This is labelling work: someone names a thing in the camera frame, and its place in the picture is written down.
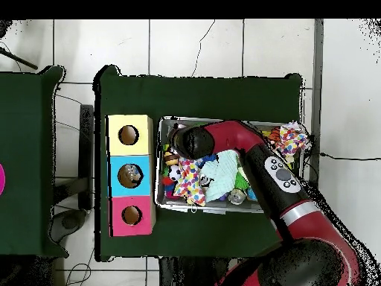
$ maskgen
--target dark green tablecloth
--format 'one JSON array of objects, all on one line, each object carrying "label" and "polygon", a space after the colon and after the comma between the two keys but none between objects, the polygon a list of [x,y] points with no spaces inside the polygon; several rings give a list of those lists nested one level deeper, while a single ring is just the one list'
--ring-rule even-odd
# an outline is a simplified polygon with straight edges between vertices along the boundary
[{"label": "dark green tablecloth", "polygon": [[66,256],[48,237],[53,205],[54,90],[63,68],[0,72],[0,254]]},{"label": "dark green tablecloth", "polygon": [[156,208],[157,222],[147,236],[109,237],[106,198],[104,116],[146,114],[154,122],[164,115],[247,121],[298,120],[301,77],[285,78],[167,78],[122,77],[114,66],[105,66],[95,77],[95,132],[100,150],[97,162],[96,247],[104,256],[218,256],[249,257],[273,245],[278,237],[263,214],[225,215],[176,212]]}]

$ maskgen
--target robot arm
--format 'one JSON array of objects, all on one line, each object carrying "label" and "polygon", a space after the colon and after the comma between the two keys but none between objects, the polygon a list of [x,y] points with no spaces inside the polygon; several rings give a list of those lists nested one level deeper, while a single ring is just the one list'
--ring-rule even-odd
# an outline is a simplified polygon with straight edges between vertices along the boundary
[{"label": "robot arm", "polygon": [[359,281],[356,253],[256,130],[222,121],[175,130],[170,143],[188,159],[237,151],[261,208],[283,240],[284,246],[240,286],[351,286]]}]

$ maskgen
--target button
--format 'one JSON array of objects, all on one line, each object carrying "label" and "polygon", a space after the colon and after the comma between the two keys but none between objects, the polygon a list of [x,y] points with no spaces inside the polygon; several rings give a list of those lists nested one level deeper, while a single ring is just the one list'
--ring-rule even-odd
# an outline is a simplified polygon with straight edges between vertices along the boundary
[{"label": "button", "polygon": [[276,176],[280,181],[288,181],[291,179],[291,173],[287,169],[279,169]]}]

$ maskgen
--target can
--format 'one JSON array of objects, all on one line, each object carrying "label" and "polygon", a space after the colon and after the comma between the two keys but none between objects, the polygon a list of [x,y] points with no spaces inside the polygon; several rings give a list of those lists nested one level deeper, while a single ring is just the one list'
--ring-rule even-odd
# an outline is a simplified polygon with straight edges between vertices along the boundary
[{"label": "can", "polygon": [[246,199],[246,194],[239,188],[235,188],[230,192],[228,199],[231,204],[240,205]]}]

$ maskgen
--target circular hole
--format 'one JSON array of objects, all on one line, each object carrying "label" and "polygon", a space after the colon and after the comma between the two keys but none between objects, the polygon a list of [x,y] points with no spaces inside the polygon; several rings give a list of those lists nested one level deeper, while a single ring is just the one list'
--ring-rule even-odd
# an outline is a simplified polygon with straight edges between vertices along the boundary
[{"label": "circular hole", "polygon": [[136,144],[139,139],[139,132],[132,125],[126,125],[119,130],[118,138],[122,144]]},{"label": "circular hole", "polygon": [[128,206],[122,211],[122,218],[124,223],[134,226],[141,220],[141,210],[136,206]]},{"label": "circular hole", "polygon": [[125,188],[136,188],[143,179],[143,172],[137,165],[122,165],[118,172],[118,181]]}]

